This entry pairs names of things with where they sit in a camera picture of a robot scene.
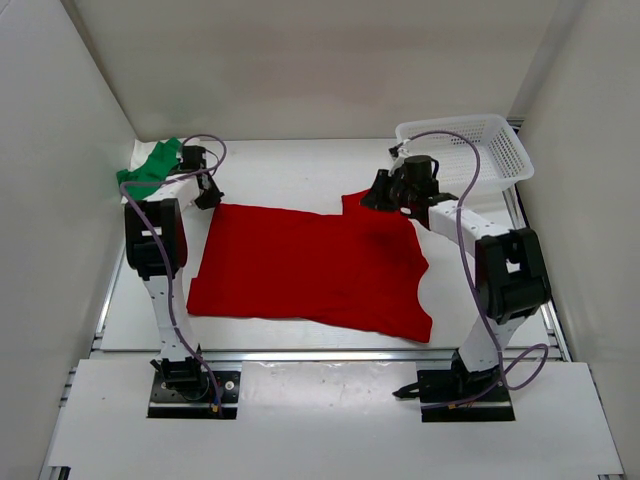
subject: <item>folded cloth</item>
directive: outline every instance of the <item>folded cloth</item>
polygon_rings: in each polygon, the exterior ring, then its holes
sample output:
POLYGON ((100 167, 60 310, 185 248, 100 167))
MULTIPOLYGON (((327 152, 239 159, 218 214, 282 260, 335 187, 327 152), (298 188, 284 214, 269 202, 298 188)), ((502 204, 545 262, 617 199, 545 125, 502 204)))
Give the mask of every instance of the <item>folded cloth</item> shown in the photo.
POLYGON ((305 318, 428 342, 418 302, 428 268, 400 214, 342 197, 342 215, 222 204, 209 228, 192 315, 305 318))
MULTIPOLYGON (((125 169, 116 173, 118 185, 122 182, 161 182, 165 180, 171 169, 178 165, 179 150, 180 140, 177 138, 171 138, 165 143, 156 143, 143 165, 132 172, 125 169)), ((159 188, 131 186, 127 188, 127 192, 134 200, 142 200, 159 188)))

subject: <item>purple cable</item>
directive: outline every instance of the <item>purple cable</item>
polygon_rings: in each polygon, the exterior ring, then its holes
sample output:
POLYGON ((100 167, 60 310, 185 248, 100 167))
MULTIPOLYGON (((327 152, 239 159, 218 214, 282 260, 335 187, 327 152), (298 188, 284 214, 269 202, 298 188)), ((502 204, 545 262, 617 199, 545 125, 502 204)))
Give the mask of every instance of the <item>purple cable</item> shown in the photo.
POLYGON ((480 162, 480 152, 478 151, 478 148, 467 137, 465 137, 464 135, 460 135, 459 133, 449 131, 449 130, 431 130, 431 131, 428 131, 428 132, 418 133, 417 135, 413 135, 413 136, 409 137, 405 141, 405 144, 407 144, 408 142, 411 142, 413 140, 416 140, 417 138, 426 137, 427 135, 450 135, 452 137, 459 138, 460 140, 462 140, 463 142, 465 142, 467 145, 469 145, 471 147, 471 149, 473 150, 473 153, 474 153, 474 155, 476 157, 476 170, 475 170, 475 172, 473 174, 473 177, 471 178, 471 182, 469 182, 469 186, 467 186, 466 190, 460 196, 460 200, 458 200, 458 207, 456 209, 456 234, 458 236, 458 248, 460 250, 460 259, 462 260, 462 266, 464 268, 464 274, 465 274, 465 277, 467 278, 467 283, 469 284, 469 289, 471 290, 471 294, 473 295, 473 300, 474 300, 474 302, 476 304, 476 307, 478 309, 478 313, 480 314, 480 318, 482 319, 482 323, 484 324, 485 328, 487 329, 487 333, 489 334, 489 337, 491 337, 491 341, 493 342, 493 345, 496 347, 496 352, 497 352, 497 355, 498 355, 498 366, 499 366, 499 369, 500 369, 500 377, 495 382, 493 382, 491 385, 489 385, 485 390, 483 390, 482 392, 478 393, 477 395, 472 395, 472 396, 464 398, 462 400, 453 400, 453 401, 450 401, 450 402, 436 403, 436 404, 433 404, 433 405, 428 405, 428 406, 423 407, 423 408, 432 409, 432 408, 448 407, 448 406, 451 406, 451 405, 463 405, 465 403, 471 403, 471 402, 473 402, 475 400, 478 400, 479 398, 485 396, 487 393, 489 393, 491 390, 493 390, 496 387, 496 385, 498 385, 498 383, 500 383, 500 382, 503 383, 503 385, 507 388, 507 390, 511 390, 511 391, 520 390, 521 388, 526 387, 531 382, 533 382, 533 380, 538 376, 538 374, 542 370, 542 367, 544 367, 544 364, 547 361, 547 357, 549 356, 549 347, 547 345, 545 345, 544 343, 537 343, 537 344, 527 348, 524 352, 522 352, 520 355, 518 355, 515 358, 515 360, 513 362, 511 362, 506 369, 504 368, 504 356, 502 354, 502 348, 500 347, 500 342, 498 341, 498 339, 496 338, 496 335, 493 333, 493 330, 491 329, 491 325, 489 324, 489 319, 487 318, 487 314, 482 309, 482 304, 480 302, 480 296, 478 295, 478 292, 476 291, 476 288, 475 288, 475 285, 474 285, 474 282, 473 282, 473 276, 471 275, 471 269, 469 268, 469 261, 467 260, 467 254, 466 254, 466 250, 465 250, 465 246, 464 246, 464 235, 463 235, 463 231, 462 231, 462 205, 464 204, 464 201, 466 200, 467 196, 471 192, 471 189, 475 186, 476 182, 478 181, 478 177, 480 176, 480 163, 481 163, 480 162), (513 367, 515 367, 523 358, 525 358, 527 355, 529 355, 531 352, 533 352, 535 350, 542 350, 543 351, 542 359, 540 361, 540 365, 538 366, 538 368, 531 374, 531 376, 528 379, 526 379, 520 385, 516 385, 515 387, 512 387, 511 385, 509 385, 507 383, 507 373, 509 373, 511 371, 511 369, 513 367))
POLYGON ((182 332, 180 331, 180 327, 178 327, 178 322, 176 321, 176 317, 173 312, 173 282, 172 282, 173 271, 171 270, 171 263, 169 262, 169 255, 167 254, 167 250, 164 248, 164 245, 162 244, 162 240, 156 233, 156 229, 153 227, 153 225, 151 224, 147 216, 144 214, 142 209, 138 206, 136 201, 131 197, 129 192, 127 192, 127 187, 162 187, 164 185, 171 185, 176 182, 186 180, 187 178, 195 177, 196 175, 200 175, 202 173, 211 172, 211 174, 214 175, 215 172, 218 170, 218 167, 220 166, 220 164, 222 164, 222 162, 227 156, 227 145, 220 138, 216 137, 215 135, 209 135, 204 133, 198 134, 198 135, 192 135, 190 137, 187 137, 182 142, 182 145, 180 145, 180 152, 182 152, 182 148, 186 145, 186 143, 189 140, 192 140, 194 138, 199 138, 199 137, 212 138, 216 140, 218 143, 220 143, 220 145, 222 145, 222 155, 220 156, 220 158, 218 159, 218 161, 213 167, 203 168, 201 170, 186 173, 184 175, 181 175, 180 177, 172 178, 170 180, 164 180, 162 182, 122 182, 120 184, 120 192, 127 199, 129 204, 131 205, 131 208, 133 208, 133 210, 136 212, 138 217, 140 217, 140 220, 142 220, 142 223, 144 223, 145 227, 147 227, 147 229, 151 233, 151 236, 153 237, 153 241, 156 242, 156 245, 158 246, 158 250, 160 250, 160 256, 162 257, 162 262, 164 263, 165 270, 167 271, 167 284, 168 284, 167 303, 169 307, 169 318, 171 319, 171 325, 173 325, 173 329, 176 332, 176 336, 180 340, 180 343, 182 343, 182 345, 189 352, 189 354, 193 356, 198 361, 198 363, 200 363, 200 365, 202 365, 207 371, 209 375, 209 382, 213 386, 213 390, 215 391, 215 398, 213 399, 213 403, 219 407, 218 412, 220 415, 222 415, 222 408, 221 408, 222 389, 220 388, 220 386, 218 385, 218 382, 216 381, 216 377, 213 374, 213 370, 211 370, 211 367, 204 360, 204 358, 198 355, 198 353, 191 347, 191 345, 189 345, 187 340, 182 335, 182 332))

